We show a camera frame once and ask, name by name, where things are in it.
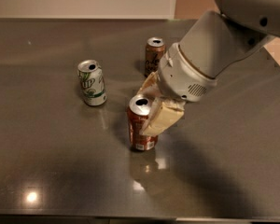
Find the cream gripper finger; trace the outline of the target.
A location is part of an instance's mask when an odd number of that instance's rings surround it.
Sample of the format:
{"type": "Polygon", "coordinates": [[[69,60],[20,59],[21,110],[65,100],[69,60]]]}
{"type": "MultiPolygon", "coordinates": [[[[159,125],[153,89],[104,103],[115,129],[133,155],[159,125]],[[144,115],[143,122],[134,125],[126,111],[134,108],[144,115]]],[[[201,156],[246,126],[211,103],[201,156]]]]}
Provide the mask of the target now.
{"type": "Polygon", "coordinates": [[[144,81],[141,88],[138,90],[138,94],[145,95],[147,97],[159,97],[161,95],[161,91],[157,84],[157,73],[152,72],[144,81]]]}
{"type": "Polygon", "coordinates": [[[178,122],[184,115],[185,103],[173,99],[156,98],[140,134],[157,136],[178,122]]]}

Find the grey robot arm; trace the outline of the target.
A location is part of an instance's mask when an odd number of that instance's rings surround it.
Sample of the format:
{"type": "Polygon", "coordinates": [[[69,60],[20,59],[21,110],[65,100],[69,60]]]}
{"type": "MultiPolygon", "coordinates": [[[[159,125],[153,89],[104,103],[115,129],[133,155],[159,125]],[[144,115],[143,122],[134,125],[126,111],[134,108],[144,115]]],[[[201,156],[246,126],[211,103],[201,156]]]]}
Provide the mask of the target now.
{"type": "Polygon", "coordinates": [[[162,56],[138,91],[152,100],[140,134],[156,136],[201,100],[231,64],[280,37],[280,0],[215,0],[186,35],[162,56]]]}

